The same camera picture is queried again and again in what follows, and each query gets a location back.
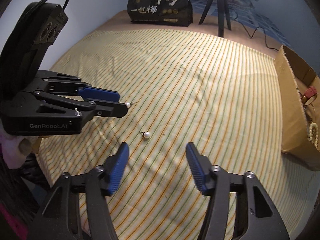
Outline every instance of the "pearl earring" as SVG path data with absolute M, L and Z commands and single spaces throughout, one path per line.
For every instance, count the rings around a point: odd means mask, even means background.
M 135 103 L 129 103 L 129 102 L 125 102 L 125 105 L 127 106 L 127 108 L 129 109 L 132 105 L 134 105 Z
M 141 132 L 139 131 L 140 133 L 142 133 L 143 137 L 146 138 L 146 139 L 149 139 L 151 137 L 151 133 L 150 132 Z

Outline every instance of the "white wall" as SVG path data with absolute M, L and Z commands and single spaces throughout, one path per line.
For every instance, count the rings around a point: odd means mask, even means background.
M 0 18 L 0 51 L 25 7 L 39 0 L 12 0 Z M 59 3 L 64 0 L 49 0 Z M 128 0 L 70 0 L 65 10 L 69 21 L 55 43 L 49 47 L 41 69 L 49 69 L 73 44 L 127 8 Z
M 268 17 L 293 49 L 320 71 L 320 26 L 304 0 L 259 0 L 255 9 Z

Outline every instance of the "bed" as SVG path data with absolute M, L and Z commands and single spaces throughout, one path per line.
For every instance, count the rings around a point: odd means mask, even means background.
M 208 203 L 185 157 L 192 141 L 228 172 L 254 171 L 294 239 L 310 216 L 320 174 L 281 154 L 277 52 L 265 47 L 262 33 L 249 39 L 237 22 L 217 37 L 217 18 L 197 25 L 200 16 L 189 27 L 134 25 L 122 11 L 66 52 L 51 70 L 117 90 L 121 102 L 135 104 L 121 119 L 95 117 L 80 135 L 44 139 L 38 163 L 52 185 L 64 171 L 101 165 L 127 142 L 121 186 L 107 198 L 119 239 L 192 240 Z M 281 46 L 270 37 L 267 43 Z M 89 231 L 84 195 L 79 201 Z M 234 214 L 232 195 L 225 239 L 232 238 Z

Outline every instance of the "red watch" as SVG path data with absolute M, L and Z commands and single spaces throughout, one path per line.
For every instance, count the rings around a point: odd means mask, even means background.
M 304 106 L 310 105 L 318 96 L 317 89 L 314 86 L 309 87 L 301 97 Z

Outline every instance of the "black snack bag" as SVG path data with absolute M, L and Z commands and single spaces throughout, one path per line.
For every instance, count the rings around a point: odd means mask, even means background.
M 192 23 L 190 0 L 129 0 L 128 14 L 133 23 L 174 26 Z

